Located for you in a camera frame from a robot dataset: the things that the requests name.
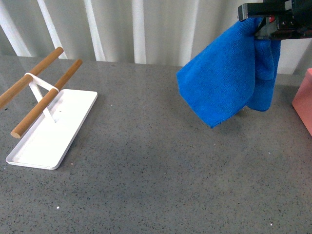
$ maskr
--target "speckled countertop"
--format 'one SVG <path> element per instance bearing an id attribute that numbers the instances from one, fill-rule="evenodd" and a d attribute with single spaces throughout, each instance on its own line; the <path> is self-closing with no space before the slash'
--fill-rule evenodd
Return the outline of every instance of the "speckled countertop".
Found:
<path id="1" fill-rule="evenodd" d="M 41 59 L 0 57 L 2 94 Z M 54 84 L 72 64 L 40 77 Z M 5 162 L 29 88 L 0 111 L 0 233 L 312 233 L 312 137 L 278 76 L 272 107 L 210 129 L 179 96 L 178 67 L 84 62 L 66 88 L 98 98 L 57 170 Z"/>

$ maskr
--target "table surface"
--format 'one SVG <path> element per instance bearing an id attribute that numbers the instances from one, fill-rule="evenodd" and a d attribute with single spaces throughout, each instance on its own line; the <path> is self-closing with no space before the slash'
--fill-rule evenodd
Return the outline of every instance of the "table surface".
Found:
<path id="1" fill-rule="evenodd" d="M 40 60 L 0 57 L 0 93 Z M 72 63 L 39 77 L 54 84 Z M 303 78 L 279 75 L 268 111 L 211 129 L 179 95 L 178 70 L 83 63 L 65 88 L 98 98 L 53 171 L 5 161 L 30 89 L 2 109 L 0 233 L 312 233 L 312 137 L 291 105 Z"/>

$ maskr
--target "blue towel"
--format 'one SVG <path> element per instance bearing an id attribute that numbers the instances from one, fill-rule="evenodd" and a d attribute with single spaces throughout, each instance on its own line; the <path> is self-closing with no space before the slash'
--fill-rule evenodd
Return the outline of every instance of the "blue towel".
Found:
<path id="1" fill-rule="evenodd" d="M 271 105 L 280 41 L 256 40 L 260 21 L 237 22 L 176 74 L 181 96 L 212 128 L 246 105 Z"/>

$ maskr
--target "white curtain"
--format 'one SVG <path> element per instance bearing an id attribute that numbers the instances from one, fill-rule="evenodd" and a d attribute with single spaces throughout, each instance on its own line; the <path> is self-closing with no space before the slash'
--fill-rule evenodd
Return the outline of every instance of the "white curtain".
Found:
<path id="1" fill-rule="evenodd" d="M 183 66 L 262 0 L 0 0 L 0 55 Z M 311 39 L 284 40 L 278 72 L 312 67 Z"/>

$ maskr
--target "pink box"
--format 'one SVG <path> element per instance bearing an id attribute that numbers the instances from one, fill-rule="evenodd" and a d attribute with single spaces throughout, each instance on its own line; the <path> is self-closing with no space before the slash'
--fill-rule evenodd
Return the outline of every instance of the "pink box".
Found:
<path id="1" fill-rule="evenodd" d="M 292 105 L 312 136 L 312 68 L 307 70 Z"/>

